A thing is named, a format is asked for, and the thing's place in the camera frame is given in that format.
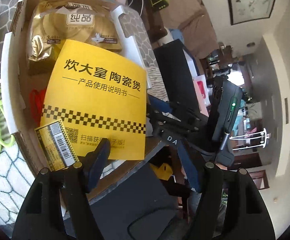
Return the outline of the small yellow barcode box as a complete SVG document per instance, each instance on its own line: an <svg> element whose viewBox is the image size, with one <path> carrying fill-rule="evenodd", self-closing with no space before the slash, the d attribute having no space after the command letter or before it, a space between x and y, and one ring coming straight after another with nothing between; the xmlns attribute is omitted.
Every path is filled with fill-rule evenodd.
<svg viewBox="0 0 290 240"><path fill-rule="evenodd" d="M68 168L79 161L61 119L36 128L35 133L51 171Z"/></svg>

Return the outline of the yellow instruction booklet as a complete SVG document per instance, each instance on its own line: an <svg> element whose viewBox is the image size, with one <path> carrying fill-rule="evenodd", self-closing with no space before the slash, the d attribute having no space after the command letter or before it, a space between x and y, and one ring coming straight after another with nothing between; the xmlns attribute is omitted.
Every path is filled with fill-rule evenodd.
<svg viewBox="0 0 290 240"><path fill-rule="evenodd" d="M78 156L106 138L110 159L144 159L146 71L116 53L67 40L48 82L40 123L59 119Z"/></svg>

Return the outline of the black box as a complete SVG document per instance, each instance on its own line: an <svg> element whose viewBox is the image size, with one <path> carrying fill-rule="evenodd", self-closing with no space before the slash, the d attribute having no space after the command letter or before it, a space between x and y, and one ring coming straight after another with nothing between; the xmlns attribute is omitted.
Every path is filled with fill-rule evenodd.
<svg viewBox="0 0 290 240"><path fill-rule="evenodd" d="M208 116L198 88L200 75L195 58L180 40L173 40L153 50L170 102L180 103L195 114Z"/></svg>

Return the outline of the brown sofa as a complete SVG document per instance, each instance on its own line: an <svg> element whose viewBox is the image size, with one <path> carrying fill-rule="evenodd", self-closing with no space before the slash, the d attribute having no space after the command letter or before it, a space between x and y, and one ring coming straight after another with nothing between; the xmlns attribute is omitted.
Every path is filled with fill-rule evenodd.
<svg viewBox="0 0 290 240"><path fill-rule="evenodd" d="M215 30L202 0L168 0L158 11L164 27L182 32L184 45L198 59L219 48Z"/></svg>

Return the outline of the cardboard tray box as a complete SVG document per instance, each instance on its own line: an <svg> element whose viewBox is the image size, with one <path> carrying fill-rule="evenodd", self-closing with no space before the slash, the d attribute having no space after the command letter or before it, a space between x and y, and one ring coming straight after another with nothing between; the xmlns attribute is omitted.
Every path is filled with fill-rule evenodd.
<svg viewBox="0 0 290 240"><path fill-rule="evenodd" d="M110 160L97 187L133 174L158 144L146 98L166 99L143 21L113 0L19 0L1 57L3 110L34 174L58 170L110 141Z"/></svg>

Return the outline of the gold tissue pack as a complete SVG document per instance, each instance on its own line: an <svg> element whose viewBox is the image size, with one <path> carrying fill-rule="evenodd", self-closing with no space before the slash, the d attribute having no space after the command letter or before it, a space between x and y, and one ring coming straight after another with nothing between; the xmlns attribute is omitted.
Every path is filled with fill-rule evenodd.
<svg viewBox="0 0 290 240"><path fill-rule="evenodd" d="M84 42L115 53L123 49L109 7L41 1L35 7L28 28L28 73L51 72L66 40Z"/></svg>

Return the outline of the grey patterned blanket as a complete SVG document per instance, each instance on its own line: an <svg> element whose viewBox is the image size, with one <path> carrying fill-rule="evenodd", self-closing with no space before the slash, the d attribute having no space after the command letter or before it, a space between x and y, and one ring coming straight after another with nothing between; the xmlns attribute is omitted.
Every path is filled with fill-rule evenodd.
<svg viewBox="0 0 290 240"><path fill-rule="evenodd" d="M30 76L26 57L27 26L40 1L0 0L2 104L8 131L15 138L15 144L0 154L0 226L15 223L35 175L46 165L34 131L29 93L32 89L44 88L49 76ZM122 55L147 70L149 94L167 100L157 61L138 12L111 0L68 1L83 4L104 2L122 41Z"/></svg>

